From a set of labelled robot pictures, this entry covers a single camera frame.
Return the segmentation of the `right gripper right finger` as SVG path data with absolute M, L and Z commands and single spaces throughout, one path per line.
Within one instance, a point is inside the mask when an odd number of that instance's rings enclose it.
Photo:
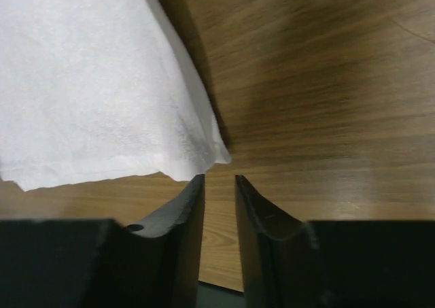
M 433 307 L 431 220 L 300 221 L 235 178 L 248 307 Z

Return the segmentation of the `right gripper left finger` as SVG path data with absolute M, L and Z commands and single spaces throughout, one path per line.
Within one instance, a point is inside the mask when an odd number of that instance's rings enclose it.
M 205 178 L 128 226 L 1 221 L 2 307 L 195 307 Z

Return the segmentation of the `white towel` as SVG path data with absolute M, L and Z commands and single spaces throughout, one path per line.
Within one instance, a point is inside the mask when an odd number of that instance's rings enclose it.
M 1 0 L 1 179 L 22 190 L 228 164 L 159 0 Z

